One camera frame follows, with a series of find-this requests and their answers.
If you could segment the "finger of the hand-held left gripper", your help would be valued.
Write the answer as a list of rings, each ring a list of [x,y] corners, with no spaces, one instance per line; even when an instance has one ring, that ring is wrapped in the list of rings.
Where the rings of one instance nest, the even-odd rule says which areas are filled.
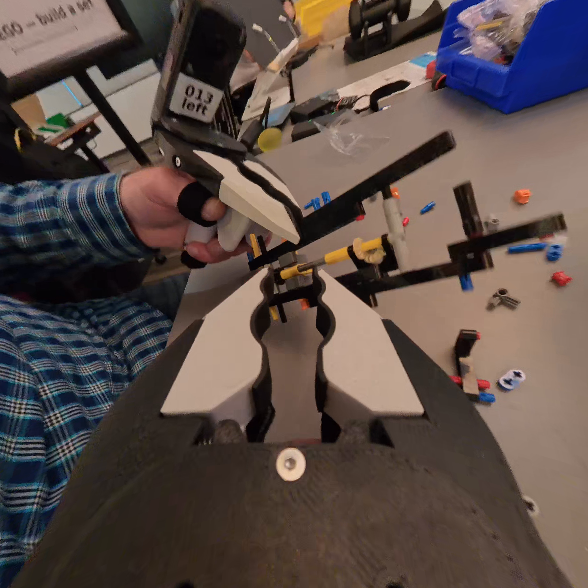
[[[293,224],[300,226],[303,221],[301,208],[284,181],[255,158],[246,158],[242,166],[243,176],[260,187],[269,198],[282,204]]]
[[[243,160],[234,161],[211,152],[193,150],[198,164],[206,164],[217,175],[217,197],[227,207],[218,225],[221,245],[237,245],[253,224],[293,244],[300,242],[300,228],[285,207],[243,176]]]

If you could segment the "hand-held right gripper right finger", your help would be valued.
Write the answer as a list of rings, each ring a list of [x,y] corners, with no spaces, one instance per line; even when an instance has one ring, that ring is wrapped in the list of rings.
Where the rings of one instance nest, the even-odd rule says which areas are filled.
[[[346,423],[421,418],[424,407],[383,319],[324,270],[314,270],[318,347],[315,402],[323,442]]]

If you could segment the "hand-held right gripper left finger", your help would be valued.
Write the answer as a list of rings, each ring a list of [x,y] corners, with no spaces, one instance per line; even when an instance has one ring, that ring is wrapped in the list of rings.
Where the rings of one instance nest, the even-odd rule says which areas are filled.
[[[202,320],[160,409],[166,417],[232,420],[263,442],[275,417],[264,333],[271,324],[273,274],[257,271]]]

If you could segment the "black lego technic assembly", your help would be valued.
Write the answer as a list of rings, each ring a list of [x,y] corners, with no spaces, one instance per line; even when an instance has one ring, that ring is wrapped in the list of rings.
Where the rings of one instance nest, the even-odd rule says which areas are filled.
[[[377,173],[361,181],[354,187],[326,203],[322,208],[304,217],[301,222],[302,237],[299,245],[284,241],[279,246],[251,259],[250,269],[269,266],[277,286],[294,278],[310,275],[315,269],[351,260],[356,271],[339,276],[336,280],[368,305],[377,305],[375,296],[381,292],[406,288],[421,283],[433,282],[450,277],[458,277],[463,291],[471,291],[471,275],[475,272],[494,267],[490,251],[498,247],[514,245],[531,238],[544,238],[567,231],[562,213],[556,213],[525,224],[511,226],[485,233],[477,208],[472,184],[458,185],[453,189],[466,239],[448,245],[450,260],[446,263],[421,269],[409,269],[406,247],[401,245],[404,234],[402,218],[395,214],[394,199],[390,185],[411,173],[430,164],[456,147],[451,131],[445,130],[413,151],[409,152]],[[298,248],[310,245],[317,240],[337,231],[356,220],[364,212],[363,202],[381,193],[384,210],[388,214],[388,232],[376,239],[362,243],[365,252],[382,251],[384,257],[375,269],[368,269],[368,261],[361,260],[352,246],[342,247],[324,255],[319,261],[295,264],[283,269],[272,268],[273,262],[280,257],[294,252]]]

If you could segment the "person's left forearm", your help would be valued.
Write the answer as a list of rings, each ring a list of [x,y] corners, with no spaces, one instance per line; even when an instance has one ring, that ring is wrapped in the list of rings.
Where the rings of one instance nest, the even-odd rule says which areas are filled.
[[[1,183],[1,290],[153,254],[123,212],[127,177]]]

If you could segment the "small black lego subassembly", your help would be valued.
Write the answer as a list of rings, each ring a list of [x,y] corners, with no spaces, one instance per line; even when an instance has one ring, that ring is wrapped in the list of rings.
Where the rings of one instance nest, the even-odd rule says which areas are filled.
[[[460,330],[453,347],[456,375],[451,379],[471,401],[490,406],[496,397],[490,392],[490,382],[477,377],[473,359],[473,349],[480,338],[476,330]]]

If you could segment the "clear bags of lego parts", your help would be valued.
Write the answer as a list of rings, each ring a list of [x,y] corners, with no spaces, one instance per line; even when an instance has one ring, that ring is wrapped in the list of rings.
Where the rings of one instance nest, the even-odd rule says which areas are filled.
[[[509,66],[546,1],[480,1],[460,11],[454,39],[464,55]]]

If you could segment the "person's left hand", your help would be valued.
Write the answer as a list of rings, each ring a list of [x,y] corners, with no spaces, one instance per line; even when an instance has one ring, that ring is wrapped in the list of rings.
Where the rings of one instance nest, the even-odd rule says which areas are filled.
[[[178,212],[177,203],[181,191],[195,182],[190,175],[165,167],[142,168],[124,175],[119,199],[137,239],[151,249],[182,248],[203,263],[219,263],[252,252],[246,240],[233,252],[224,251],[217,238],[206,243],[187,241],[189,221]]]

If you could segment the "clear plastic wrapper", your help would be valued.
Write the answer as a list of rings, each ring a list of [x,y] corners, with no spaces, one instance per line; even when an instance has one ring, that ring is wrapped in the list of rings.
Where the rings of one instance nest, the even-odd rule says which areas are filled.
[[[328,121],[313,124],[330,147],[348,158],[360,159],[372,155],[390,145],[390,137],[379,136],[366,130],[353,130],[351,124],[364,118],[354,111],[341,111]]]

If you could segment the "yellow plastic bin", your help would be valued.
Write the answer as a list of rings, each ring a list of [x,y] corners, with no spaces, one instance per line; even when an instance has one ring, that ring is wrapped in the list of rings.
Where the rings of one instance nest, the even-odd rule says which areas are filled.
[[[307,37],[335,38],[349,32],[351,1],[294,1],[296,24]]]

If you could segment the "black sign stand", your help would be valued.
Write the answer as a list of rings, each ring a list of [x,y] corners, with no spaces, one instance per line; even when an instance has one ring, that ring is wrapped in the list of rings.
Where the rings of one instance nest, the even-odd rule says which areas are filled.
[[[111,107],[106,96],[102,94],[92,78],[88,75],[87,71],[80,70],[74,74],[73,77],[87,94],[92,104],[97,108],[99,114],[105,118],[114,133],[120,138],[136,162],[141,166],[150,166],[150,158],[140,144],[136,142],[129,129]]]

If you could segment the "dark grey cross connector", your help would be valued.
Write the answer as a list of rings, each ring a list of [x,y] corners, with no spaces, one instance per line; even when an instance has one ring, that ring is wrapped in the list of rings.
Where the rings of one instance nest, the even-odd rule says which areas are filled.
[[[494,292],[494,294],[489,298],[487,304],[487,310],[494,310],[499,306],[503,306],[509,308],[511,310],[515,310],[520,305],[520,299],[513,298],[507,289],[500,288]]]

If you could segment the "person's blue plaid shirt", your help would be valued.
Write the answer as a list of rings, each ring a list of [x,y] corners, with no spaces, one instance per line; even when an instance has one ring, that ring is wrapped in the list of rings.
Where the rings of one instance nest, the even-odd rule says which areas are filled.
[[[1,587],[32,555],[114,402],[165,349],[143,301],[34,306],[1,297]]]

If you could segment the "black dumbbell rack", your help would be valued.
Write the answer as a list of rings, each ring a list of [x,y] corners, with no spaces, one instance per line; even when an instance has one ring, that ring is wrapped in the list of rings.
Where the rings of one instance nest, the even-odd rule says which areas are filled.
[[[349,28],[343,50],[353,61],[362,61],[438,31],[444,25],[447,9],[433,1],[419,16],[398,21],[389,13],[383,22],[362,29]]]

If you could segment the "blue plastic bin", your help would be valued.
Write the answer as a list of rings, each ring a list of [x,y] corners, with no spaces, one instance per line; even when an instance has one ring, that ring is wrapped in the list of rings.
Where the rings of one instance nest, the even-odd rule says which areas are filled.
[[[455,1],[447,10],[436,68],[446,86],[504,114],[587,88],[587,1],[548,1],[510,65],[466,54],[458,40],[458,15],[476,1]]]

